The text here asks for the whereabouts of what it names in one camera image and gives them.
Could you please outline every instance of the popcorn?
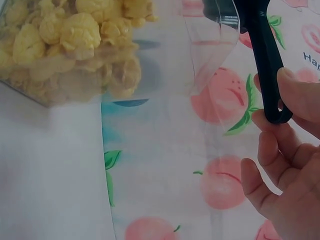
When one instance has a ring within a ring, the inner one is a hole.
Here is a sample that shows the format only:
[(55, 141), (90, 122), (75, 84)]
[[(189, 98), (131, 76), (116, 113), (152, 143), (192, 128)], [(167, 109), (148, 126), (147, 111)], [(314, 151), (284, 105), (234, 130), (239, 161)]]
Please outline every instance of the popcorn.
[(0, 18), (3, 81), (46, 106), (134, 94), (133, 28), (157, 21), (151, 0), (11, 1)]

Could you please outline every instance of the white tablecloth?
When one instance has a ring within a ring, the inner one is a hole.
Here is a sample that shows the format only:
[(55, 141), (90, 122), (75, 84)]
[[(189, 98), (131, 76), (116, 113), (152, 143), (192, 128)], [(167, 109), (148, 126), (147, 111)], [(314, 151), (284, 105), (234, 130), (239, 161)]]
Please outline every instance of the white tablecloth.
[(0, 239), (114, 240), (100, 104), (45, 109), (0, 84)]

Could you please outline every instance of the pink peach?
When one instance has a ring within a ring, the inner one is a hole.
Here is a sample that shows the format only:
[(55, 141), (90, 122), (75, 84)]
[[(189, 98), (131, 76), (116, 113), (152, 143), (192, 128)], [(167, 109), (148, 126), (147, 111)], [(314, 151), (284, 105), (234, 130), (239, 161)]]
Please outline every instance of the pink peach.
[(178, 233), (166, 220), (144, 216), (134, 220), (125, 230), (125, 240), (179, 240)]
[[(271, 27), (271, 31), (272, 31), (273, 36), (275, 36), (276, 33), (275, 33), (275, 30), (272, 27)], [(249, 36), (248, 32), (240, 34), (239, 35), (239, 41), (242, 44), (244, 44), (245, 46), (247, 46), (248, 48), (252, 49), (252, 43), (251, 43), (251, 39), (250, 39), (250, 36)]]
[(314, 24), (304, 25), (301, 33), (306, 44), (320, 54), (320, 28)]
[(246, 85), (232, 70), (220, 67), (203, 91), (190, 98), (192, 108), (206, 123), (236, 123), (248, 107)]
[(266, 220), (259, 228), (255, 240), (281, 240), (272, 222)]
[(283, 1), (292, 8), (308, 7), (308, 0), (283, 0)]
[(319, 77), (315, 71), (311, 70), (308, 67), (303, 67), (295, 73), (299, 81), (304, 83), (318, 83)]
[(204, 201), (211, 208), (231, 209), (245, 200), (240, 161), (237, 156), (225, 155), (206, 165), (201, 176), (200, 190)]
[(179, 15), (184, 17), (203, 17), (204, 4), (202, 0), (182, 0), (182, 10)]

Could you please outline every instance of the finger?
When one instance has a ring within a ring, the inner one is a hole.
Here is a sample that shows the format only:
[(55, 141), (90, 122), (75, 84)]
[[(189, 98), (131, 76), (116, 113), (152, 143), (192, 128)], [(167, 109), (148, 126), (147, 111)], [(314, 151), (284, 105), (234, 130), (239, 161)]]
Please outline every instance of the finger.
[[(253, 82), (256, 86), (256, 88), (261, 92), (260, 82), (259, 82), (259, 76), (256, 74), (253, 78)], [(320, 139), (320, 123), (314, 123), (307, 121), (305, 119), (302, 119), (296, 115), (293, 115), (292, 119), (295, 121), (296, 124), (298, 124), (301, 128), (315, 136), (316, 138)]]
[(301, 128), (315, 136), (317, 139), (320, 139), (320, 123), (310, 122), (295, 115), (292, 117), (292, 119)]
[(274, 134), (280, 152), (294, 168), (302, 169), (310, 157), (319, 151), (316, 146), (308, 143), (302, 144), (295, 130), (288, 123), (274, 125), (268, 122), (263, 110), (257, 110), (253, 113), (252, 121), (263, 132)]
[(320, 196), (320, 153), (315, 153), (297, 178), (306, 187), (306, 192), (316, 192)]
[(258, 160), (273, 184), (284, 191), (297, 177), (300, 170), (292, 167), (279, 152), (277, 139), (271, 132), (259, 136)]
[(272, 218), (278, 196), (264, 183), (256, 164), (251, 159), (245, 158), (241, 161), (241, 182), (244, 195), (254, 208), (265, 218)]
[(320, 84), (300, 82), (287, 68), (277, 73), (277, 82), (282, 101), (296, 116), (313, 123), (320, 123)]
[(273, 133), (283, 156), (288, 160), (293, 159), (301, 145), (301, 141), (295, 130), (288, 123), (279, 125), (270, 123), (262, 109), (252, 114), (252, 121), (261, 131)]

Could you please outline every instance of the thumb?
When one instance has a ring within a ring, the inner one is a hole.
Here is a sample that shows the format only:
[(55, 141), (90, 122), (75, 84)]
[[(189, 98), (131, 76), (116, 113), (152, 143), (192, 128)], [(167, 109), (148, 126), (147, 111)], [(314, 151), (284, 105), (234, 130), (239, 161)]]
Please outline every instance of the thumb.
[(277, 73), (277, 82), (282, 101), (294, 115), (320, 123), (320, 83), (300, 82), (284, 67)]

